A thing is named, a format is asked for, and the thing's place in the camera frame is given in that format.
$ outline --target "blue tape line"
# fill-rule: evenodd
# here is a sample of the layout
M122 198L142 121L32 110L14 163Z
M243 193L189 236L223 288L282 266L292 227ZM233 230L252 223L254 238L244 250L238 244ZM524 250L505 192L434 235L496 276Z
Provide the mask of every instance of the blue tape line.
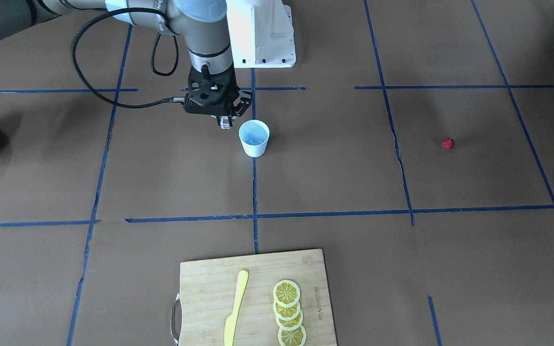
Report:
M98 92L135 92L138 88L97 88ZM0 90L0 94L42 94L51 92L91 92L88 88L53 88L35 90Z
M253 88L252 87L242 87L240 88L241 90L245 90L245 91L252 91ZM182 88L180 89L181 91L189 91L189 88ZM288 91L288 90L307 90L306 87L256 87L255 90L257 91L281 91L281 90L285 90L285 91Z
M380 89L382 86L354 86L355 89ZM411 89L411 88L506 88L506 86L386 86L387 89Z
M127 51L129 50L129 42L130 42L130 39L132 38L132 28L133 27L130 25L127 29L127 40L126 40L125 48L123 50L123 58L121 59L121 69L119 70L119 81L117 82L117 91L114 94L115 102L119 100L119 90L121 88L121 83L123 80L123 71L125 70ZM91 243L91 239L93 238L95 217L97 216L97 206L100 202L101 184L104 179L104 171L106 170L106 160L108 160L108 148L110 146L110 136L112 135L112 132L113 132L114 116L116 114L116 109L117 107L113 105L112 112L110 113L110 122L108 123L108 134L106 134L106 143L104 144L104 152L101 158L100 175L97 180L97 188L95 189L95 202L93 205L93 210L91 212L91 223L88 226L87 241L85 243L83 274L81 274L81 279L78 281L78 287L76 289L76 299L74 300L74 310L72 311L72 318L70 321L70 331L68 332L67 346L72 346L74 331L76 328L76 320L78 317L78 307L80 306L81 297L83 295L83 284L84 284L85 274L87 272L88 254L90 250L89 245Z
M358 216L358 215L392 215L392 214L409 214L409 210L291 212L291 213L283 213L283 214L258 214L258 219L277 219L281 217L322 217L322 216Z
M441 346L440 326L437 324L437 316L435 315L435 305L433 305L433 297L427 296L429 300L429 309L431 309L431 318L433 319L433 328L435 329L435 339L437 346Z
M251 96L251 111L252 111L252 116L251 118L253 120L255 120L255 92L256 92L256 87L255 87L255 68L252 68L251 69L251 92L252 92L252 96Z
M510 85L510 88L554 88L554 85L531 85L531 86L525 86L525 85Z
M257 182L257 169L256 160L253 158L253 250L256 254L260 253L260 246L258 243L258 182Z
M472 207L472 208L437 208L430 210L414 210L417 214L428 214L436 212L472 212L472 211L502 211L502 210L552 210L553 205L539 206L505 206L505 207Z
M78 221L37 221L37 222L2 222L0 227L27 227L27 226L60 226L60 225L88 225L90 220Z
M504 84L508 88L508 93L510 94L510 100L512 100L512 105L514 106L514 109L516 111L516 115L518 116L519 122L521 122L521 127L523 128L523 132L525 133L525 137L527 138L527 142L529 144L531 152L533 153L534 158L536 159L536 163L538 165L538 168L540 169L540 173L541 173L542 178L544 180L544 184L547 187L548 194L550 195L550 199L553 202L553 206L554 206L553 190L551 189L550 183L548 182L546 173L544 172L544 168L542 167L540 158L538 157L536 148L534 147L534 143L531 140L531 136L529 135L529 131L527 130L527 126L525 125L525 121L523 120L523 116L521 115L521 111L519 110L518 105L516 104L514 94L512 93L512 88L510 87L510 85L508 83L508 79L505 76L504 69L502 68L501 63L499 62L499 58L497 57L497 53L495 52L495 48L493 48L493 44L491 43L491 38L489 37L489 33L486 31L486 27L484 26L484 22L482 20L482 17L480 15L479 11L478 11L478 8L477 8L476 3L474 2L474 0L471 0L471 6L473 6L474 11L476 12L476 16L478 16L478 21L480 22L480 26L482 27L482 30L484 32L484 37L486 37L486 41L489 44L491 52L493 53L493 57L495 58L495 63L497 63L497 68L499 68L499 73L501 73L502 78L504 79Z
M188 217L153 217L147 219L125 219L129 223L146 222L180 222L180 221L215 221L252 219L253 215L217 215L217 216L188 216Z
M384 74L382 71L382 64L380 63L380 54L378 53L378 46L376 45L376 34L373 31L373 25L371 24L371 15L369 15L369 4L365 0L365 11L367 12L367 22L369 24L369 33L371 34L371 42L373 43L373 51L376 54L376 63L378 64L378 73L380 74L380 82L382 83L382 92L384 94L384 103L386 103L386 112L389 115L390 130L394 137L394 151L396 152L396 158L399 162L399 168L401 169L401 177L403 179L403 190L405 192L405 199L407 201L407 209L409 210L409 217L412 222L412 226L415 224L414 212L412 211L412 202L409 198L409 189L407 188L407 179L405 178L405 170L403 168L403 161L401 159L401 151L399 150L399 142L396 138L396 131L394 130L394 122L392 118L392 112L390 111L389 95L386 90L386 83L384 82Z
M255 68L251 69L251 92L252 92L252 101L251 101L251 118L255 119L255 92L257 88L255 86ZM260 253L260 247L258 243L258 180L257 180L257 161L255 158L252 159L253 162L253 180L252 180L252 207L253 207L253 250L256 254Z

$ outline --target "cutting board handle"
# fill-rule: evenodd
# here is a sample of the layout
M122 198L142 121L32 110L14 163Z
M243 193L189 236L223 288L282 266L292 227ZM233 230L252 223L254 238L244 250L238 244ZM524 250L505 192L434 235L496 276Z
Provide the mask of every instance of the cutting board handle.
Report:
M172 339L174 339L174 344L175 346L178 346L178 339L179 339L179 335L176 333L176 331L174 330L174 323L175 323L175 317L174 315L176 314L176 303L180 302L181 300L181 292L177 292L176 293L176 298L174 298L174 303L172 304L172 311L171 311L171 317L170 317L170 324L171 324L171 330L170 330L170 334L172 335Z

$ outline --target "yellow knife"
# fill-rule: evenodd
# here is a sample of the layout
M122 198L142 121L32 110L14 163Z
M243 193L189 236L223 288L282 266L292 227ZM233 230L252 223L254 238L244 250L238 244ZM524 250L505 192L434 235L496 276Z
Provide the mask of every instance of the yellow knife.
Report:
M240 302L242 302L242 294L245 293L249 272L241 270L237 279L237 291L235 292L235 306L232 308L231 315L226 318L226 326L224 328L224 346L232 346L235 341L235 329L237 329L238 312L240 310Z

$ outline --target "yellow lemon slice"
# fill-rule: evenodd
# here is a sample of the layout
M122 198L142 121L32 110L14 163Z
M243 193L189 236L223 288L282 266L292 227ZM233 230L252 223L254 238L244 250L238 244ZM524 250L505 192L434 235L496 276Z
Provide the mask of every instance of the yellow lemon slice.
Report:
M281 346L303 346L307 340L305 327L300 326L293 331L279 330L279 344Z
M296 315L292 320L286 321L279 318L279 315L275 315L275 320L277 321L277 325L279 325L279 328L283 329L284 331L293 331L294 329L298 329L301 324L303 324L303 310Z
M297 303L293 307L282 307L278 302L273 302L273 311L275 315L284 321L291 321L301 312L301 304Z
M281 280L273 287L273 298L282 307L289 308L299 302L301 289L292 280Z

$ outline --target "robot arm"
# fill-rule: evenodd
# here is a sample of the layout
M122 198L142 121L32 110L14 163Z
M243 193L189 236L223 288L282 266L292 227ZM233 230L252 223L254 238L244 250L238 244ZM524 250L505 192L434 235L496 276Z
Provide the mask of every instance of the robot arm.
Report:
M156 29L161 35L182 35L189 49L191 69L185 98L173 98L186 112L209 114L222 128L242 116L251 93L241 97L229 41L225 0L0 0L0 39L35 24L82 9L116 11L153 9L163 15L130 12L115 18Z

